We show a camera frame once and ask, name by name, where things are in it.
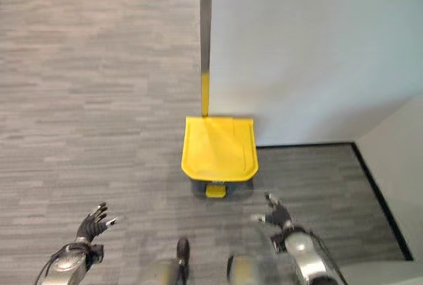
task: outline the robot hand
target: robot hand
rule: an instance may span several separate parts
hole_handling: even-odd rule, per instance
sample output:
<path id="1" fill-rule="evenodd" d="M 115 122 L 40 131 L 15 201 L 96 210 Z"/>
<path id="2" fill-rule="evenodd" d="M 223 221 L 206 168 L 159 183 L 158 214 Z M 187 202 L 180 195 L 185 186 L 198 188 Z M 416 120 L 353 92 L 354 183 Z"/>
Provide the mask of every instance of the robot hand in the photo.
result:
<path id="1" fill-rule="evenodd" d="M 93 239 L 117 222 L 117 218 L 104 222 L 107 205 L 101 202 L 82 221 L 75 241 L 54 253 L 39 273 L 35 285 L 78 285 L 93 264 L 101 263 L 103 245 L 91 245 Z"/>
<path id="2" fill-rule="evenodd" d="M 75 242 L 91 244 L 93 239 L 106 231 L 109 227 L 116 224 L 117 218 L 104 222 L 103 219 L 107 217 L 107 205 L 101 202 L 88 216 L 81 222 L 77 231 Z"/>
<path id="3" fill-rule="evenodd" d="M 270 214 L 254 214 L 252 220 L 276 225 L 280 227 L 282 231 L 292 226 L 291 215 L 288 210 L 281 205 L 279 200 L 269 193 L 266 193 L 266 200 L 273 211 Z"/>

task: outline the robotic arm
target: robotic arm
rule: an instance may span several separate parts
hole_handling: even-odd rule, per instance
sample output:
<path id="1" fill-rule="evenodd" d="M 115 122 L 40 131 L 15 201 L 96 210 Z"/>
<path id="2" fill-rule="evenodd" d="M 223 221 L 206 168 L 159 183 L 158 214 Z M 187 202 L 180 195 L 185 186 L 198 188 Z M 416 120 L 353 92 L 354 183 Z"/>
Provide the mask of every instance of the robotic arm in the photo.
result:
<path id="1" fill-rule="evenodd" d="M 271 194 L 266 194 L 266 199 L 272 213 L 256 214 L 253 220 L 280 227 L 282 232 L 271 237 L 273 246 L 277 253 L 290 255 L 300 284 L 347 285 L 323 241 L 312 231 L 294 224 L 288 210 Z"/>
<path id="2" fill-rule="evenodd" d="M 74 242 L 54 253 L 39 273 L 35 285 L 78 285 L 93 264 L 101 263 L 103 245 L 91 245 L 93 239 L 117 222 L 107 216 L 107 205 L 101 202 L 79 226 Z"/>

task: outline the white wall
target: white wall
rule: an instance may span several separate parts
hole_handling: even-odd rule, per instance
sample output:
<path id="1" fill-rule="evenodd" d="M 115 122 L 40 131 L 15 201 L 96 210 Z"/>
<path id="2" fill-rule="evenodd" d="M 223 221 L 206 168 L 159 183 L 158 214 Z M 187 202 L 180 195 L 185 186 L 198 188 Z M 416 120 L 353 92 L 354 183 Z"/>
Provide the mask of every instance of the white wall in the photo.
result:
<path id="1" fill-rule="evenodd" d="M 210 115 L 351 141 L 423 88 L 423 0 L 212 0 Z"/>
<path id="2" fill-rule="evenodd" d="M 358 140 L 412 254 L 423 261 L 423 95 Z"/>

